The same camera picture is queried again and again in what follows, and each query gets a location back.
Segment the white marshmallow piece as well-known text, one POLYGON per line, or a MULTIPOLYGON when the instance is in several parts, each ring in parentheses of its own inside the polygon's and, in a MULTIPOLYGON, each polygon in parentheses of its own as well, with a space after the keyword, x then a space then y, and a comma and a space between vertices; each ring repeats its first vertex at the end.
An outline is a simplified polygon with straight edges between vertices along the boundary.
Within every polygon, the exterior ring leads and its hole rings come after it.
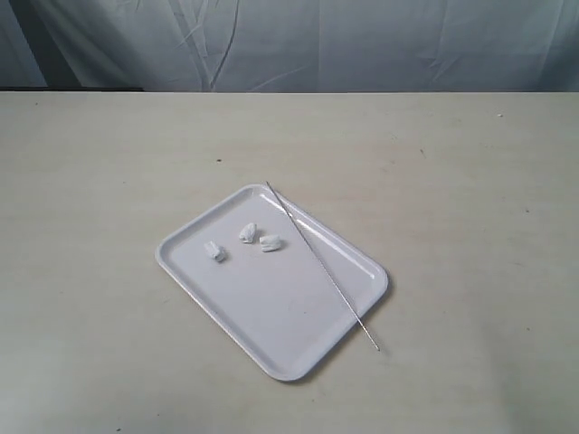
POLYGON ((282 248, 283 242, 279 235, 265 235, 259 239, 262 252, 273 252, 282 248))
POLYGON ((226 258, 225 249, 214 241, 208 241, 204 244, 204 250, 207 256, 215 262, 222 262, 226 258))
POLYGON ((255 222, 249 222, 242 227, 239 240, 245 244, 253 244, 258 238, 258 233, 258 225, 255 222))

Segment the thin metal skewer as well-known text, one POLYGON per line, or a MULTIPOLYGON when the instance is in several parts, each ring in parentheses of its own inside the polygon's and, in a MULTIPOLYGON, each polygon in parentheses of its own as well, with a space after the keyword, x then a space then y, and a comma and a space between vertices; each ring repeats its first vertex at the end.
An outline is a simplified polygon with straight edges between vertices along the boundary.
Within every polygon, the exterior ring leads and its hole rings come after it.
POLYGON ((367 329, 367 327, 365 326, 362 318, 358 315, 358 313, 356 312, 355 308, 352 306, 352 304, 348 301, 346 294, 343 292, 343 290, 340 288, 340 286, 338 285, 337 281, 334 279, 334 277, 332 276, 330 270, 327 268, 325 262, 323 261, 323 259, 319 256, 319 254, 316 252, 316 250, 314 249, 314 247, 311 245, 310 241, 308 240, 308 238, 306 237, 306 235, 303 233, 302 229, 299 227, 297 221, 295 220, 293 214, 289 211, 288 207, 286 206, 286 204, 280 199, 278 193, 274 190, 274 188, 272 187, 271 183, 269 181, 265 181, 266 186, 268 187, 268 189, 270 190, 271 194, 273 195, 273 197, 276 199, 277 203, 279 204, 279 206, 281 207, 281 209, 285 212, 286 216, 288 217, 289 221, 291 222, 292 226, 295 228, 296 232, 298 233, 298 235, 300 236, 300 238, 304 241, 305 245, 307 246, 307 248, 309 249, 309 251, 311 252, 311 254, 313 255, 313 257, 316 259, 317 263, 319 264, 319 266, 322 268, 323 272, 326 274, 329 282, 331 283, 331 285, 333 286, 333 288, 336 290, 336 292, 339 294, 339 296, 341 297, 342 301, 345 303, 346 307, 348 308, 348 310, 350 311, 350 313, 352 314, 352 316, 354 317, 354 319, 356 320, 356 322, 358 323, 358 325, 362 328, 363 332, 365 333, 366 337, 369 339, 371 345, 374 347, 374 349, 378 352, 381 353, 381 348, 379 346, 379 344, 376 342, 376 340, 373 338, 373 336, 370 334, 369 330, 367 329))

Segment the white plastic tray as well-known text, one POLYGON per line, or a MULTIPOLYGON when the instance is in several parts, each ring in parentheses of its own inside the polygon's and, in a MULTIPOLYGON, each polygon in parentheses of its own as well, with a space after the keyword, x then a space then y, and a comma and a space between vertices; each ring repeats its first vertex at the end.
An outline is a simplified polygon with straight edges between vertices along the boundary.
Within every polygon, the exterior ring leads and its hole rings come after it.
MULTIPOLYGON (((386 293, 384 268, 279 194, 360 317, 386 293)), ((270 377, 307 375, 356 320, 264 184, 249 184, 165 238, 159 266, 270 377), (253 244, 239 240, 249 222, 253 244), (282 248, 262 252, 261 236, 277 234, 282 248), (226 252, 218 263, 204 244, 226 252)))

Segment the grey fabric backdrop curtain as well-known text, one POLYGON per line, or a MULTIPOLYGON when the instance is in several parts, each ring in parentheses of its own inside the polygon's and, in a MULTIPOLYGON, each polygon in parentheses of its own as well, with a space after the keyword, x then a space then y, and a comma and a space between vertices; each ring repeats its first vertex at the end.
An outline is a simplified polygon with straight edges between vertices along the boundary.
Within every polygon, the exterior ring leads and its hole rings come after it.
POLYGON ((1 85, 575 91, 575 1, 4 1, 1 85))

